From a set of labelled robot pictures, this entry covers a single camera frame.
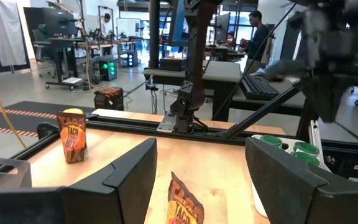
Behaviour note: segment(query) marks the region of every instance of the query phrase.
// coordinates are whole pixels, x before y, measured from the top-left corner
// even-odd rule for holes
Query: orange snack bag
[[[57,121],[67,163],[82,162],[86,149],[86,116],[81,110],[66,110],[57,114]]]
[[[202,224],[204,206],[173,173],[168,189],[167,224]]]

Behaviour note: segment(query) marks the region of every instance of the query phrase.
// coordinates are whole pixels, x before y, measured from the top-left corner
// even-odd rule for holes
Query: black keyboard
[[[269,82],[261,76],[246,75],[241,80],[241,90],[249,100],[270,101],[280,93],[273,88]]]

